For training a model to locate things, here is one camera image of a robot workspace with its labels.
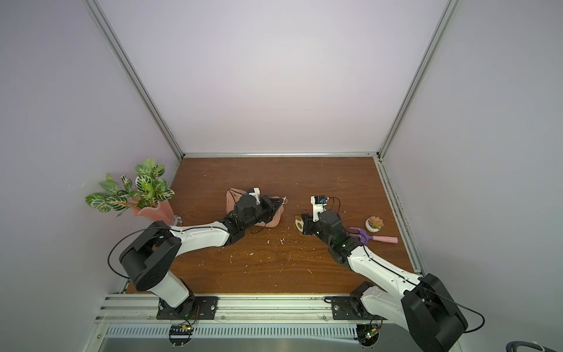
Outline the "pink corduroy pouch bag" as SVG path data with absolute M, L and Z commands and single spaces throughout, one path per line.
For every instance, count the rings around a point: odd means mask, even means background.
M 235 203 L 239 201 L 239 199 L 246 194 L 247 191 L 243 189 L 228 189 L 226 193 L 226 213 L 230 213 L 235 208 Z M 257 223 L 258 227 L 267 227 L 273 228 L 276 227 L 280 221 L 282 214 L 284 213 L 284 205 L 281 205 L 280 208 L 275 212 L 274 217 L 268 223 L 263 221 Z

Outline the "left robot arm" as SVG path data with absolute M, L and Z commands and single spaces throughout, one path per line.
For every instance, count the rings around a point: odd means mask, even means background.
M 119 262 L 136 290 L 158 296 L 166 308 L 183 308 L 193 293 L 171 271 L 176 258 L 200 249 L 230 246 L 247 230 L 267 225 L 281 212 L 282 197 L 258 195 L 258 190 L 241 195 L 223 219 L 210 224 L 174 227 L 155 221 L 137 230 L 137 238 L 119 256 Z

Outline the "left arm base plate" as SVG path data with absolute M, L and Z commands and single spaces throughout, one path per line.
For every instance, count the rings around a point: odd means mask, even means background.
M 159 299 L 157 320 L 213 320 L 218 308 L 218 296 L 189 296 L 178 307 Z

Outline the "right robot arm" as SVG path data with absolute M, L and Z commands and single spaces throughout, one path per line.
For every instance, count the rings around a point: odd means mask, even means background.
M 361 307 L 403 327 L 423 351 L 449 351 L 472 332 L 462 313 L 465 306 L 454 301 L 438 277 L 419 276 L 376 255 L 363 239 L 365 229 L 345 227 L 334 211 L 304 213 L 295 224 L 300 233 L 325 243 L 336 263 L 371 281 L 359 293 Z

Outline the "white brown plush decoration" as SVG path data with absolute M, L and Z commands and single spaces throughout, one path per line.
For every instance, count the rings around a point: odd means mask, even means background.
M 299 233 L 303 233 L 304 221 L 303 221 L 301 216 L 297 216 L 295 218 L 295 225 L 296 225 L 296 228 L 298 229 Z

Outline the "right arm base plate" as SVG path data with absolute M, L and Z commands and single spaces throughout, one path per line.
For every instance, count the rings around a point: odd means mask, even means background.
M 326 296 L 323 300 L 330 304 L 332 318 L 335 321 L 375 321 L 382 319 L 379 315 L 369 313 L 359 299 L 351 296 Z

